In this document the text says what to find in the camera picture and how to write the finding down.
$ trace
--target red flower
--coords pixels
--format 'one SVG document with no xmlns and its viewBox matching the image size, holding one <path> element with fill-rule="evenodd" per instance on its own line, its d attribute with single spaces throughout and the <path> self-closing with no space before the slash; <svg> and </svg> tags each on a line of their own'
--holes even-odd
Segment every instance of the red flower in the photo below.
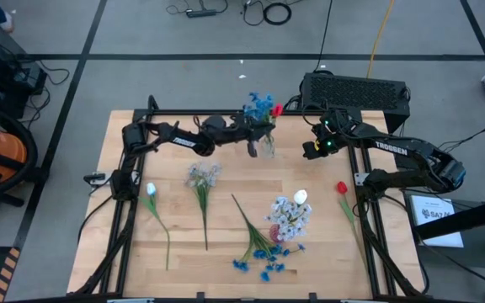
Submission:
<svg viewBox="0 0 485 303">
<path fill-rule="evenodd" d="M 273 107 L 273 112 L 272 112 L 273 117 L 276 118 L 283 113 L 284 113 L 284 108 L 282 107 L 282 104 L 276 104 L 276 106 Z"/>
<path fill-rule="evenodd" d="M 336 185 L 336 188 L 341 194 L 347 193 L 347 185 L 345 185 L 345 183 L 342 181 L 338 182 L 338 185 Z"/>
</svg>

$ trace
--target gray floor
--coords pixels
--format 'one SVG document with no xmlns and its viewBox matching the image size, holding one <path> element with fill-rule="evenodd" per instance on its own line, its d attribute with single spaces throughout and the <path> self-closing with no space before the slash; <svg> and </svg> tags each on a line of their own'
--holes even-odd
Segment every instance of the gray floor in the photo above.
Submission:
<svg viewBox="0 0 485 303">
<path fill-rule="evenodd" d="M 108 0 L 91 53 L 318 53 L 328 2 L 294 5 L 284 26 L 249 27 L 239 1 L 214 18 L 169 15 L 165 7 L 182 1 Z M 79 54 L 99 0 L 0 0 L 15 10 L 13 38 L 29 53 Z M 189 0 L 193 8 L 199 4 Z M 469 0 L 485 34 L 485 1 Z M 206 0 L 211 8 L 223 1 Z M 325 53 L 369 54 L 387 0 L 336 0 Z M 255 16 L 248 13 L 248 19 Z M 381 38 L 379 54 L 483 55 L 456 0 L 398 0 Z M 45 61 L 74 72 L 76 61 Z M 323 61 L 335 74 L 363 77 L 367 61 Z M 64 295 L 71 273 L 78 227 L 88 202 L 82 181 L 99 157 L 109 112 L 146 106 L 153 94 L 163 109 L 236 109 L 248 93 L 272 93 L 284 103 L 297 92 L 315 61 L 88 61 L 73 100 L 7 300 Z M 480 78 L 485 62 L 378 61 L 372 76 L 405 81 L 412 90 L 412 115 L 405 134 L 440 144 L 485 127 L 485 95 Z M 49 86 L 51 105 L 32 131 L 44 155 L 69 81 Z M 454 150 L 465 163 L 465 184 L 451 198 L 485 200 L 485 134 Z M 26 196 L 30 189 L 20 190 Z M 0 206 L 0 246 L 13 244 L 24 208 Z M 439 298 L 482 301 L 485 284 L 452 266 L 427 265 L 430 294 Z"/>
</svg>

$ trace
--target wooden tabletop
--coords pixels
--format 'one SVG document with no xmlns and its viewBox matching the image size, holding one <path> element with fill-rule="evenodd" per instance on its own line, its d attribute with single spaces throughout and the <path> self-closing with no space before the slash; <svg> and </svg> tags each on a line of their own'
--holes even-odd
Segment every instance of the wooden tabletop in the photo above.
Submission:
<svg viewBox="0 0 485 303">
<path fill-rule="evenodd" d="M 131 117 L 132 111 L 111 113 L 99 171 L 117 167 L 122 150 L 121 129 L 131 122 Z M 365 122 L 386 131 L 382 112 L 364 112 L 363 117 Z M 170 124 L 179 120 L 180 128 L 195 130 L 192 116 L 154 116 L 153 120 Z M 217 147 L 210 157 L 199 157 L 190 149 L 172 144 L 160 146 L 158 153 L 147 154 L 141 195 L 145 195 L 145 184 L 153 181 L 158 192 L 158 214 L 171 236 L 169 270 L 165 270 L 166 234 L 149 210 L 139 204 L 124 296 L 195 298 L 197 292 L 203 291 L 208 298 L 305 299 L 310 292 L 317 293 L 320 299 L 371 298 L 365 258 L 360 256 L 335 190 L 336 183 L 344 181 L 349 187 L 349 204 L 355 203 L 347 149 L 329 157 L 306 160 L 301 144 L 314 139 L 310 126 L 300 116 L 280 117 L 276 125 L 275 158 L 251 158 L 246 142 Z M 370 156 L 373 168 L 396 170 L 391 153 L 373 149 Z M 208 251 L 198 201 L 184 185 L 188 168 L 195 162 L 222 165 L 217 185 L 210 194 Z M 295 239 L 304 243 L 306 252 L 282 259 L 286 271 L 271 274 L 268 283 L 259 278 L 265 265 L 263 260 L 251 260 L 248 273 L 236 270 L 232 260 L 246 251 L 248 230 L 231 194 L 237 197 L 248 219 L 268 235 L 270 222 L 263 217 L 269 213 L 275 197 L 292 197 L 298 189 L 306 189 L 307 202 L 313 208 L 307 235 Z M 397 190 L 387 193 L 402 201 Z M 89 200 L 88 213 L 108 196 L 108 186 L 95 192 Z M 108 203 L 83 229 L 68 291 L 79 288 L 104 257 L 114 209 L 115 202 Z M 414 287 L 421 290 L 424 283 L 407 215 L 385 199 L 381 201 L 381 213 L 392 259 Z M 296 242 L 285 247 L 296 247 Z M 376 267 L 382 272 L 381 263 Z M 115 289 L 118 268 L 119 259 L 114 261 L 110 290 Z M 381 292 L 386 293 L 382 274 L 380 285 Z"/>
</svg>

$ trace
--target white paper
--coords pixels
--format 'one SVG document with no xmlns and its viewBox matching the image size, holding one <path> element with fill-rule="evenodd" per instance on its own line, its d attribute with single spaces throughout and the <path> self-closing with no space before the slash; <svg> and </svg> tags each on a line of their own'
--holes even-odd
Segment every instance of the white paper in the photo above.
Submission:
<svg viewBox="0 0 485 303">
<path fill-rule="evenodd" d="M 448 215 L 454 215 L 454 207 L 451 203 L 444 202 L 439 198 L 411 196 L 415 225 L 438 220 Z M 423 240 L 426 245 L 438 247 L 463 247 L 463 240 L 459 232 L 450 235 L 434 237 Z"/>
</svg>

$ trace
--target yellow cable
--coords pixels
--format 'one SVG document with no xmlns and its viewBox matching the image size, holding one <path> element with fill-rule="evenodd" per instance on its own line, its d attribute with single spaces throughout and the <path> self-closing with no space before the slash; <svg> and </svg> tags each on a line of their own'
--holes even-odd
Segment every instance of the yellow cable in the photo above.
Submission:
<svg viewBox="0 0 485 303">
<path fill-rule="evenodd" d="M 381 22 L 381 27 L 379 28 L 379 33 L 377 33 L 377 38 L 376 38 L 376 41 L 374 42 L 374 48 L 373 48 L 373 50 L 371 50 L 370 65 L 368 66 L 368 72 L 366 73 L 366 79 L 370 77 L 371 68 L 374 65 L 374 55 L 376 54 L 377 44 L 379 44 L 379 39 L 381 38 L 381 34 L 383 32 L 383 29 L 385 28 L 386 21 L 388 20 L 388 15 L 391 14 L 393 5 L 394 5 L 394 0 L 391 0 L 390 4 L 388 4 L 388 8 L 386 9 L 385 18 L 383 19 L 383 22 Z"/>
</svg>

